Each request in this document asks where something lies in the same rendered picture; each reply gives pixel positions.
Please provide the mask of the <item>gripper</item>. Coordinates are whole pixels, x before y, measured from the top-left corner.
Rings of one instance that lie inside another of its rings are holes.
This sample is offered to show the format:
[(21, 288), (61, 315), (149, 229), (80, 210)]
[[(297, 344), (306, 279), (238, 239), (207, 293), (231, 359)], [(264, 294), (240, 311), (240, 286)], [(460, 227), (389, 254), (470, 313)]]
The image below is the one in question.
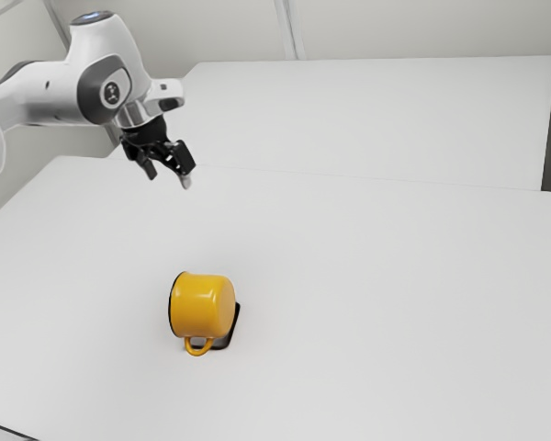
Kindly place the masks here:
[(140, 168), (150, 180), (157, 176), (153, 160), (158, 160), (177, 175), (184, 190), (192, 186), (191, 174), (197, 163), (184, 141), (170, 142), (163, 116), (136, 128), (122, 129), (120, 141), (129, 161), (136, 162), (142, 155)]

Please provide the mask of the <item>yellow enamel mug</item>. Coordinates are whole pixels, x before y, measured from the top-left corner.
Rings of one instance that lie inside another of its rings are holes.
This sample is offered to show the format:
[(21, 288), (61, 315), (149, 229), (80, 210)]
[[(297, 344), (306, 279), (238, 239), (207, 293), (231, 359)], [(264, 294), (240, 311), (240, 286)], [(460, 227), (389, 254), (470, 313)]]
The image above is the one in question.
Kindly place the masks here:
[(172, 333), (184, 340), (190, 356), (203, 356), (215, 342), (218, 350), (231, 341), (240, 304), (232, 282), (222, 275), (180, 273), (174, 280), (168, 300), (168, 320)]

